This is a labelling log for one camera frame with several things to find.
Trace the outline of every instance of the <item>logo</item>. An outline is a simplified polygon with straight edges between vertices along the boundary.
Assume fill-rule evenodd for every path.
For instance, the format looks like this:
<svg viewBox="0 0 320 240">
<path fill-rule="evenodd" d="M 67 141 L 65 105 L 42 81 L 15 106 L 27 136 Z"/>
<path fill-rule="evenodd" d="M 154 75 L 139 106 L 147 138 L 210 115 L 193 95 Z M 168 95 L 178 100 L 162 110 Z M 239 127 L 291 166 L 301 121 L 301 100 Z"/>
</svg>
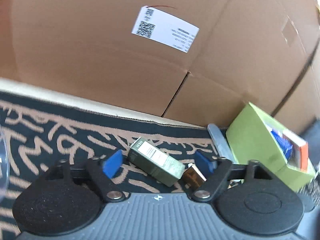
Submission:
<svg viewBox="0 0 320 240">
<path fill-rule="evenodd" d="M 163 197 L 160 196 L 160 195 L 156 195 L 156 196 L 154 197 L 154 199 L 157 200 L 157 201 L 160 201 L 161 199 L 163 199 Z"/>
</svg>

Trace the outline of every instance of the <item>qr code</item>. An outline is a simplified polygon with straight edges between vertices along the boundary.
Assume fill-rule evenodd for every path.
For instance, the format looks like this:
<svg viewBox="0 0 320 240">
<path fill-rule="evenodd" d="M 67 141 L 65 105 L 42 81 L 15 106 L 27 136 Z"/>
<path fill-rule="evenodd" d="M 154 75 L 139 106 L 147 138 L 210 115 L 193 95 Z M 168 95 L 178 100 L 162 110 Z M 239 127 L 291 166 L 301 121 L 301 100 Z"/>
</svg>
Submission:
<svg viewBox="0 0 320 240">
<path fill-rule="evenodd" d="M 149 15 L 151 17 L 153 15 L 153 12 L 154 10 L 148 8 L 146 11 L 146 15 Z"/>
<path fill-rule="evenodd" d="M 141 35 L 143 37 L 150 38 L 155 27 L 156 26 L 154 24 L 146 23 L 146 22 L 142 21 L 139 25 L 139 29 L 137 31 L 137 34 Z"/>
</svg>

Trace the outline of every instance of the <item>white label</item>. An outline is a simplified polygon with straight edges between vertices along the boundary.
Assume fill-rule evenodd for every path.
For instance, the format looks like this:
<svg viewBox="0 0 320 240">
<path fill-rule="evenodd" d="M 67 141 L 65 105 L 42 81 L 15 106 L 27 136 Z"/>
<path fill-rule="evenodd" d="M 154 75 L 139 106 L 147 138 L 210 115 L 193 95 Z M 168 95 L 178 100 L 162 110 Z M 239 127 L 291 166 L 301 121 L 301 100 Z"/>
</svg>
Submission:
<svg viewBox="0 0 320 240">
<path fill-rule="evenodd" d="M 199 28 L 163 11 L 141 8 L 132 33 L 188 52 Z"/>
<path fill-rule="evenodd" d="M 299 147 L 302 147 L 307 144 L 307 142 L 304 139 L 296 135 L 294 132 L 291 132 L 290 130 L 284 130 L 282 134 Z"/>
<path fill-rule="evenodd" d="M 165 153 L 152 146 L 148 142 L 143 142 L 143 144 L 141 144 L 141 146 L 138 148 L 138 151 L 153 162 L 157 163 L 159 166 L 163 166 L 168 158 Z"/>
</svg>

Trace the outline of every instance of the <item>black and tan rug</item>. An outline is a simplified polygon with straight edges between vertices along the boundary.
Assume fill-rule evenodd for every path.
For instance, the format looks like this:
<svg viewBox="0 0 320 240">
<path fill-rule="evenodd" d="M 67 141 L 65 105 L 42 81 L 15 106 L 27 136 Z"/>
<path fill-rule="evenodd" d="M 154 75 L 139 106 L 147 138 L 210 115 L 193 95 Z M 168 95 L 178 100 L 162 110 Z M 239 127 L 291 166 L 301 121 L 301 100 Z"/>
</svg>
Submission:
<svg viewBox="0 0 320 240">
<path fill-rule="evenodd" d="M 0 93 L 0 125 L 11 166 L 9 188 L 0 203 L 0 239 L 6 240 L 19 233 L 11 210 L 14 200 L 56 160 L 77 163 L 117 149 L 126 156 L 128 144 L 140 136 L 182 163 L 193 162 L 196 149 L 212 155 L 206 129 L 118 118 L 6 93 Z M 166 187 L 127 161 L 113 182 L 124 192 L 182 192 L 178 183 Z"/>
</svg>

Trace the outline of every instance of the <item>round black pad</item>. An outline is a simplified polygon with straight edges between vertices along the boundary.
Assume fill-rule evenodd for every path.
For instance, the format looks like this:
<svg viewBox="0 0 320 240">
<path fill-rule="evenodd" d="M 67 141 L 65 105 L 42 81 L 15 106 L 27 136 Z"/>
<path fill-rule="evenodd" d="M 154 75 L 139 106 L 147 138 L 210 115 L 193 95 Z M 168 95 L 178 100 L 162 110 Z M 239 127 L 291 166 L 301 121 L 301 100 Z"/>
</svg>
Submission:
<svg viewBox="0 0 320 240">
<path fill-rule="evenodd" d="M 315 203 L 313 202 L 312 198 L 309 195 L 304 195 L 302 193 L 297 193 L 297 195 L 304 205 L 304 212 L 305 213 L 308 213 L 308 212 L 311 212 L 312 210 L 314 210 Z"/>
<path fill-rule="evenodd" d="M 216 208 L 233 228 L 259 236 L 295 230 L 304 213 L 292 190 L 281 182 L 262 179 L 228 189 L 217 199 Z"/>
<path fill-rule="evenodd" d="M 15 201 L 12 213 L 20 229 L 53 236 L 85 227 L 98 215 L 100 199 L 87 188 L 47 180 L 27 188 Z"/>
</svg>

